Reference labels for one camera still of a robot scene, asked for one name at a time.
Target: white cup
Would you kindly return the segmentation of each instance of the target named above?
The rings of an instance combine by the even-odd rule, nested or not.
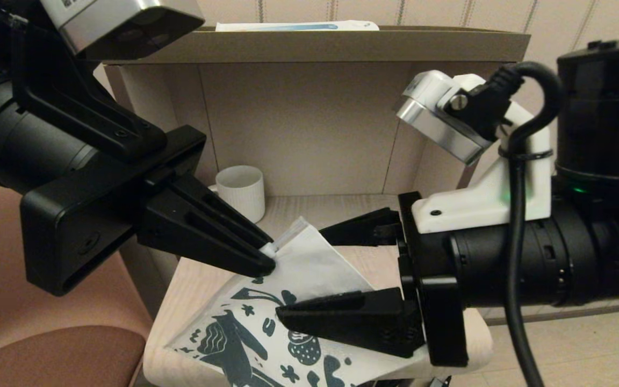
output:
[[[228,167],[217,174],[216,185],[209,187],[250,222],[264,217],[264,175],[249,165]]]

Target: white paper bag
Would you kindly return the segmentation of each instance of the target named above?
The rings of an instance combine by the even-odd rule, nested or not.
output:
[[[224,373],[236,387],[349,387],[422,361],[422,348],[403,359],[288,331],[278,306],[373,288],[302,218],[277,244],[273,274],[234,276],[169,348]]]

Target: wooden shelf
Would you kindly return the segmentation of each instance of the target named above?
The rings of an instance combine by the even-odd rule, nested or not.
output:
[[[530,35],[459,27],[380,31],[192,32],[139,61],[106,64],[518,62]]]

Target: chair seat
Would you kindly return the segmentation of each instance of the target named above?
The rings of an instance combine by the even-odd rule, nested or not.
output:
[[[42,333],[0,349],[0,385],[125,387],[144,346],[137,333],[108,326]]]

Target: screw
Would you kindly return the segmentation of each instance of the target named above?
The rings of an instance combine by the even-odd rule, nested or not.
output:
[[[462,110],[467,107],[467,96],[466,95],[455,95],[450,99],[450,107],[453,110]]]
[[[94,231],[87,238],[85,238],[83,244],[78,249],[78,255],[85,255],[89,253],[99,242],[101,234]]]

